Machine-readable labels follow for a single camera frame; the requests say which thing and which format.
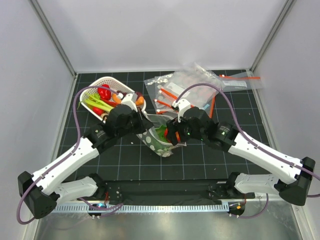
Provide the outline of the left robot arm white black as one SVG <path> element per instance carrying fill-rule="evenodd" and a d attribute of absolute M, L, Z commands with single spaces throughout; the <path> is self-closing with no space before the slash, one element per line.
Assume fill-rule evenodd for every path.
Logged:
<path fill-rule="evenodd" d="M 116 145 L 126 135 L 138 135 L 153 127 L 147 113 L 120 104 L 111 110 L 105 121 L 93 125 L 76 144 L 42 169 L 22 172 L 18 180 L 21 197 L 19 205 L 26 204 L 34 219 L 50 214 L 58 204 L 83 197 L 101 200 L 108 192 L 106 182 L 96 173 L 82 179 L 66 182 L 66 178 L 81 166 Z"/>

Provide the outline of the white perforated plastic basket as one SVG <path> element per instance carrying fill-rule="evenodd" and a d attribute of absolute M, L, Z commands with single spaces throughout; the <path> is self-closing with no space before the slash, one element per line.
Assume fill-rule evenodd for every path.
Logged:
<path fill-rule="evenodd" d="M 143 95 L 121 83 L 114 77 L 104 76 L 91 83 L 79 95 L 79 104 L 98 121 L 105 122 L 110 111 L 132 97 L 134 108 L 147 116 Z"/>

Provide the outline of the right aluminium frame post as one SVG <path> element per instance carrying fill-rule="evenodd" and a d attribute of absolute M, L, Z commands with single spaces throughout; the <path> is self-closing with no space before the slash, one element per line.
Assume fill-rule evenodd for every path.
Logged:
<path fill-rule="evenodd" d="M 257 67 L 259 66 L 262 58 L 266 54 L 268 48 L 272 44 L 273 40 L 277 36 L 278 32 L 280 31 L 283 23 L 285 22 L 287 16 L 289 15 L 290 11 L 294 7 L 296 0 L 286 0 L 284 2 L 283 7 L 281 8 L 278 16 L 275 19 L 275 22 L 273 23 L 268 35 L 266 36 L 260 50 L 258 51 L 251 67 L 249 68 L 251 72 L 254 72 Z"/>

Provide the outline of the red chili pepper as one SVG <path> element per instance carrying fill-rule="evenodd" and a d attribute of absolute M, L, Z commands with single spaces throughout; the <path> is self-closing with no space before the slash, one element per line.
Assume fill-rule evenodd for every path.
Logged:
<path fill-rule="evenodd" d="M 101 116 L 106 113 L 103 109 L 100 109 L 98 107 L 93 107 L 92 111 L 98 116 Z"/>

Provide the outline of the green lettuce head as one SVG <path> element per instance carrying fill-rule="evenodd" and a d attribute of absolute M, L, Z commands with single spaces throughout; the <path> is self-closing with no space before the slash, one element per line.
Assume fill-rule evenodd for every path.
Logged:
<path fill-rule="evenodd" d="M 151 143 L 155 147 L 157 154 L 169 153 L 171 151 L 172 145 L 165 138 L 166 129 L 167 127 L 165 125 L 152 128 L 154 140 L 152 140 Z"/>

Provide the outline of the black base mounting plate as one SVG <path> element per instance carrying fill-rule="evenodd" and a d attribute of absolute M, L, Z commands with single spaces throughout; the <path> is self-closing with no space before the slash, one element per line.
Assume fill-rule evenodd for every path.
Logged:
<path fill-rule="evenodd" d="M 104 201 L 108 197 L 110 204 L 126 206 L 200 206 L 255 198 L 253 192 L 240 193 L 227 186 L 224 179 L 109 180 L 105 184 L 101 195 L 84 199 Z"/>

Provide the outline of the dark red sausage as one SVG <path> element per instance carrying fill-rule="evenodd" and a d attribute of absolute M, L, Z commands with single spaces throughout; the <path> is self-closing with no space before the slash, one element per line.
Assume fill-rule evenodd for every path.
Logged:
<path fill-rule="evenodd" d="M 135 91 L 134 93 L 137 95 L 137 99 L 143 96 L 141 92 Z"/>

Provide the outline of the flat zip bag red zipper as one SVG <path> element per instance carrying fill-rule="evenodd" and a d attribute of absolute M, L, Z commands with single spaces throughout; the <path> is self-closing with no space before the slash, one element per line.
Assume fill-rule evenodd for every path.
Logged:
<path fill-rule="evenodd" d="M 251 71 L 245 71 L 234 75 L 219 75 L 223 83 L 224 92 L 247 91 L 262 89 L 264 84 L 259 76 L 254 76 Z"/>

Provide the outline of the left aluminium frame post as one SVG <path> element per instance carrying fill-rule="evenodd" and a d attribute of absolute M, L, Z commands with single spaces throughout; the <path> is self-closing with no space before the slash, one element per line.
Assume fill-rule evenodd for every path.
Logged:
<path fill-rule="evenodd" d="M 54 47 L 56 48 L 57 52 L 59 53 L 63 63 L 67 67 L 71 76 L 73 78 L 75 78 L 77 73 L 76 73 L 74 67 L 72 66 L 69 58 L 67 57 L 67 54 L 66 54 L 65 50 L 63 49 L 63 46 L 61 45 L 54 29 L 52 28 L 46 14 L 45 14 L 45 12 L 43 11 L 42 7 L 40 6 L 39 1 L 38 0 L 29 0 L 28 2 L 30 3 L 33 10 L 35 11 L 35 14 L 37 15 L 39 21 L 41 22 L 43 28 L 45 29 L 46 33 L 48 34 L 51 42 L 53 43 Z"/>

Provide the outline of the orange red tomato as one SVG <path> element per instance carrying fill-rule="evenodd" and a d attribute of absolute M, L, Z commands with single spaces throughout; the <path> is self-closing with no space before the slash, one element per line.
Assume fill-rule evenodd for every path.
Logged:
<path fill-rule="evenodd" d="M 174 142 L 176 144 L 179 144 L 181 142 L 181 139 L 180 139 L 180 134 L 178 131 L 176 131 L 174 134 L 173 134 L 173 138 L 174 138 Z"/>

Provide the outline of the beige small mushroom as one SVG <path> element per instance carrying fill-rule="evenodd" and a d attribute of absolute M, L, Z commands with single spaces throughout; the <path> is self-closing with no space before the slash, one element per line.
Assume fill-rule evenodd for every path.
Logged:
<path fill-rule="evenodd" d="M 105 119 L 105 118 L 107 118 L 107 116 L 108 116 L 108 114 L 105 112 L 105 113 L 103 113 L 103 114 L 101 115 L 101 118 L 102 118 L 102 119 Z"/>

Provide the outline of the red bell pepper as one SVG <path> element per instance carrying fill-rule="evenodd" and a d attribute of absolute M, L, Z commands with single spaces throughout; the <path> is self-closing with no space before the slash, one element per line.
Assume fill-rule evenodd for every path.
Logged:
<path fill-rule="evenodd" d="M 102 100 L 107 100 L 107 101 L 111 99 L 113 94 L 110 91 L 110 86 L 108 84 L 103 84 L 102 87 L 98 88 L 97 92 Z"/>

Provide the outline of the black grid cutting mat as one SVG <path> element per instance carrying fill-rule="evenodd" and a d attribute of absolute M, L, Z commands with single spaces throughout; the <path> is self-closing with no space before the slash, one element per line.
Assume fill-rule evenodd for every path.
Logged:
<path fill-rule="evenodd" d="M 143 81 L 170 73 L 172 71 L 78 73 L 57 157 L 71 148 L 77 140 L 71 105 L 80 89 L 101 77 L 113 77 L 131 89 L 141 92 L 146 100 L 146 111 L 154 114 L 152 99 Z M 269 146 L 255 92 L 245 90 L 225 94 L 233 104 L 241 128 Z M 82 134 L 98 122 L 98 119 L 83 106 L 78 108 L 77 117 Z M 220 94 L 215 97 L 212 117 L 219 122 L 234 122 L 228 104 Z M 137 136 L 127 135 L 117 140 L 116 145 L 102 155 L 71 173 L 65 182 L 75 181 L 92 173 L 98 174 L 106 181 L 226 179 L 232 172 L 269 174 L 247 159 L 214 150 L 194 139 L 188 141 L 187 146 L 178 147 L 172 152 L 169 157 L 160 157 Z"/>

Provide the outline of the clear dotted zip bag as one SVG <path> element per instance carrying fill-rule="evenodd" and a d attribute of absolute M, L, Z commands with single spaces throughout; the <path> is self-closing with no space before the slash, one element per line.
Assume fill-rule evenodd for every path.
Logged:
<path fill-rule="evenodd" d="M 165 139 L 164 133 L 167 128 L 167 121 L 172 120 L 172 116 L 148 113 L 148 119 L 153 123 L 153 127 L 148 131 L 138 134 L 137 137 L 154 153 L 160 157 L 169 157 L 173 154 L 172 150 L 179 147 L 186 147 L 185 142 L 172 145 Z"/>

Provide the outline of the pile of zip bags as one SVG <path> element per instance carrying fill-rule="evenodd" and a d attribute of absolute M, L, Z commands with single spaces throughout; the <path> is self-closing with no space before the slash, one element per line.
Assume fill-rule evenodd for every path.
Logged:
<path fill-rule="evenodd" d="M 177 112 L 172 109 L 172 104 L 180 97 L 213 117 L 215 96 L 219 93 L 216 88 L 222 90 L 224 84 L 214 72 L 194 63 L 182 70 L 147 79 L 144 86 L 157 115 L 175 117 Z"/>

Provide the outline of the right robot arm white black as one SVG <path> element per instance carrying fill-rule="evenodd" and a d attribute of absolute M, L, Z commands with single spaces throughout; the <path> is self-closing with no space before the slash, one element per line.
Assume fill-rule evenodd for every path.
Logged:
<path fill-rule="evenodd" d="M 198 107 L 183 116 L 168 120 L 166 139 L 173 145 L 195 139 L 208 147 L 244 158 L 268 171 L 268 174 L 230 174 L 225 192 L 230 198 L 241 194 L 266 193 L 278 195 L 286 202 L 304 206 L 309 197 L 315 161 L 281 153 L 227 122 L 216 122 Z"/>

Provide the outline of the aluminium frame post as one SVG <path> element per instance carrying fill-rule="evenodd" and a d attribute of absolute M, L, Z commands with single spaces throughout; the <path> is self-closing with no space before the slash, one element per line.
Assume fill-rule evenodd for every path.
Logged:
<path fill-rule="evenodd" d="M 289 15 L 290 11 L 294 7 L 296 0 L 286 0 L 284 2 L 283 7 L 281 8 L 278 16 L 275 19 L 275 22 L 273 23 L 268 35 L 266 36 L 260 50 L 258 51 L 251 67 L 249 68 L 251 72 L 254 72 L 257 67 L 259 66 L 262 58 L 266 54 L 268 48 L 272 44 L 273 40 L 277 36 L 278 32 L 280 31 L 283 23 L 285 22 L 287 16 Z"/>
<path fill-rule="evenodd" d="M 76 73 L 74 67 L 72 66 L 69 58 L 67 57 L 67 54 L 66 54 L 65 50 L 63 49 L 63 46 L 61 45 L 54 29 L 52 28 L 46 14 L 45 14 L 45 12 L 43 11 L 42 7 L 40 6 L 39 1 L 38 0 L 29 0 L 28 2 L 30 3 L 33 10 L 35 11 L 35 14 L 37 15 L 39 21 L 41 22 L 43 28 L 45 29 L 46 33 L 48 34 L 51 42 L 53 43 L 54 47 L 56 48 L 57 52 L 59 53 L 63 63 L 67 67 L 71 76 L 73 78 L 75 78 L 77 73 Z"/>

